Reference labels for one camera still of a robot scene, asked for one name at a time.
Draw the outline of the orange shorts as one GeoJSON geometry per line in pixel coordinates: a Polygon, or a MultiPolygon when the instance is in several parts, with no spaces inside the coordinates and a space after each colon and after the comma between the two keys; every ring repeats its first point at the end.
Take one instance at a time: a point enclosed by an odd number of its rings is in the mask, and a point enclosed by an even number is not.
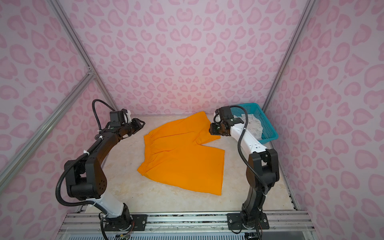
{"type": "Polygon", "coordinates": [[[210,134],[210,125],[206,113],[199,112],[150,131],[138,172],[158,183],[220,196],[225,151],[207,146],[220,139],[210,134]]]}

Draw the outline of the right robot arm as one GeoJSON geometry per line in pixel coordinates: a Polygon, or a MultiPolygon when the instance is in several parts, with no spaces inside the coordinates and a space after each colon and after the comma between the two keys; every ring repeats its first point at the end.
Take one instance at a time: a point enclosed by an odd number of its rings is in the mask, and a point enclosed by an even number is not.
{"type": "Polygon", "coordinates": [[[232,118],[211,123],[209,132],[215,136],[230,136],[237,140],[237,149],[247,166],[246,177],[250,185],[247,199],[239,214],[228,215],[229,229],[268,230],[264,203],[270,189],[280,179],[278,154],[262,145],[248,131],[249,119],[232,118]]]}

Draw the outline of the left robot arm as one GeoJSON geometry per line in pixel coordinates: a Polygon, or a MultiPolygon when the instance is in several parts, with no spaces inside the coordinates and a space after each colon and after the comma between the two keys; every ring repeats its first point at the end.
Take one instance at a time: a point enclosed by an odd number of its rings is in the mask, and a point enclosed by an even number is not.
{"type": "Polygon", "coordinates": [[[140,131],[145,122],[133,118],[130,122],[117,126],[107,124],[96,135],[96,141],[76,160],[65,163],[64,172],[59,177],[55,196],[59,204],[65,207],[91,205],[100,210],[101,229],[109,225],[113,230],[130,231],[134,221],[128,206],[117,200],[107,191],[107,177],[102,163],[121,140],[140,131]]]}

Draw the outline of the teal plastic laundry basket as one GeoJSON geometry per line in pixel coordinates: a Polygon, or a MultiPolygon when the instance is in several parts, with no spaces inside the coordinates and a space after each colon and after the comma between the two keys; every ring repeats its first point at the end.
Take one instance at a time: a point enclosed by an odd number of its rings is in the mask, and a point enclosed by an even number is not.
{"type": "Polygon", "coordinates": [[[262,139],[258,140],[260,143],[266,144],[270,141],[278,139],[279,135],[277,131],[274,129],[271,122],[269,121],[269,119],[258,104],[248,103],[240,104],[240,106],[243,107],[248,114],[254,115],[257,119],[261,121],[264,130],[262,134],[262,139]]]}

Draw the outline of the white patterned garment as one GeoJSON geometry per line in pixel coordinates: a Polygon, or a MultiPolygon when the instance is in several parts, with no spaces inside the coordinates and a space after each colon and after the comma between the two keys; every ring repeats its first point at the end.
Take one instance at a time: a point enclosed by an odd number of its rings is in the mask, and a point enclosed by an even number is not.
{"type": "Polygon", "coordinates": [[[248,114],[248,126],[247,130],[257,139],[262,139],[263,134],[263,126],[259,119],[257,119],[254,115],[248,114]]]}

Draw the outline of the aluminium frame post left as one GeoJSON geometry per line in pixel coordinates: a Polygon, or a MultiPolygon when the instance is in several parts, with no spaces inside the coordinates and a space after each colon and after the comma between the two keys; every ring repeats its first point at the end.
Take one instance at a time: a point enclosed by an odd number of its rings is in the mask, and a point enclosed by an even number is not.
{"type": "Polygon", "coordinates": [[[70,41],[72,42],[74,48],[78,52],[80,58],[83,60],[85,63],[85,66],[88,68],[89,73],[93,75],[93,79],[96,82],[97,86],[101,90],[101,93],[107,100],[108,104],[113,107],[115,110],[118,109],[118,106],[116,105],[114,99],[112,98],[112,95],[106,88],[106,85],[102,81],[102,78],[100,77],[99,73],[96,70],[95,65],[93,64],[90,55],[88,54],[83,42],[81,41],[81,38],[78,36],[76,33],[70,18],[66,14],[63,6],[61,5],[60,1],[52,1],[48,0],[46,1],[48,5],[51,7],[53,13],[56,15],[59,23],[61,24],[62,28],[65,30],[67,33],[70,41]]]}

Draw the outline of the aluminium frame post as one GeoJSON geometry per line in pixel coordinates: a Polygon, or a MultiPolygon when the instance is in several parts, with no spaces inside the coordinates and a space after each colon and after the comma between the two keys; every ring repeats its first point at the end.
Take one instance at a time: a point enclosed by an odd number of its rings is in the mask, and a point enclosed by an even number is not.
{"type": "Polygon", "coordinates": [[[281,61],[281,64],[278,68],[278,71],[275,75],[275,78],[273,80],[273,84],[271,86],[271,89],[268,92],[266,101],[263,105],[263,112],[266,113],[269,106],[271,105],[273,101],[274,94],[279,86],[279,83],[281,82],[283,78],[283,74],[286,70],[286,68],[289,66],[289,62],[294,55],[295,49],[297,48],[300,39],[313,15],[313,13],[316,11],[316,8],[318,6],[319,1],[316,0],[310,0],[306,2],[305,8],[303,10],[303,13],[301,14],[301,17],[299,18],[298,25],[293,32],[293,35],[291,37],[291,40],[289,41],[288,47],[286,49],[286,52],[284,54],[284,57],[281,61]]]}
{"type": "Polygon", "coordinates": [[[100,77],[99,73],[96,70],[95,65],[93,64],[90,55],[88,54],[83,42],[81,41],[81,38],[78,36],[76,33],[70,18],[66,14],[63,6],[61,5],[60,1],[52,1],[48,0],[46,1],[48,5],[51,7],[53,13],[56,15],[59,23],[61,24],[62,28],[65,30],[67,33],[70,41],[72,42],[74,48],[78,52],[80,58],[83,60],[85,63],[85,66],[88,68],[89,73],[93,75],[93,79],[96,82],[97,86],[101,90],[101,93],[107,100],[108,104],[113,107],[115,110],[118,109],[118,106],[116,105],[114,99],[112,98],[112,95],[106,88],[106,85],[102,81],[102,78],[100,77]]]}

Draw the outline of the aluminium diagonal frame bar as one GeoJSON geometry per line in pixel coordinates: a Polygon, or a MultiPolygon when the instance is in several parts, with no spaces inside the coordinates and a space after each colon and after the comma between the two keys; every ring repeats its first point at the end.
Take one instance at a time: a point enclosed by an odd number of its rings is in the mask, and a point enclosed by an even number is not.
{"type": "Polygon", "coordinates": [[[21,171],[31,155],[37,150],[43,141],[48,137],[56,125],[61,121],[64,115],[77,101],[83,91],[94,80],[95,73],[89,71],[77,84],[74,89],[65,97],[52,114],[39,126],[32,137],[26,142],[20,151],[15,154],[12,160],[7,164],[1,172],[1,192],[4,192],[13,178],[21,171]]]}

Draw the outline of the aluminium frame post right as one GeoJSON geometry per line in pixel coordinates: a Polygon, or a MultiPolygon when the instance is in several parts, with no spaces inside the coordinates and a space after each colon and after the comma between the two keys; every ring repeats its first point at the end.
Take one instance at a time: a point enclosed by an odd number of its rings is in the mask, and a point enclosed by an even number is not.
{"type": "Polygon", "coordinates": [[[278,71],[275,75],[275,78],[273,80],[273,84],[271,86],[271,89],[268,92],[266,101],[263,105],[263,112],[266,113],[269,106],[271,105],[273,101],[274,94],[279,86],[279,83],[281,82],[283,78],[283,74],[286,70],[286,68],[289,66],[289,62],[294,55],[295,49],[297,48],[300,39],[313,15],[313,13],[316,11],[316,8],[318,6],[319,1],[316,0],[310,0],[306,2],[305,8],[303,10],[303,13],[301,14],[301,17],[299,18],[298,25],[293,32],[293,35],[291,37],[291,40],[289,41],[288,47],[286,49],[286,52],[284,54],[284,57],[281,61],[281,64],[278,68],[278,71]]]}

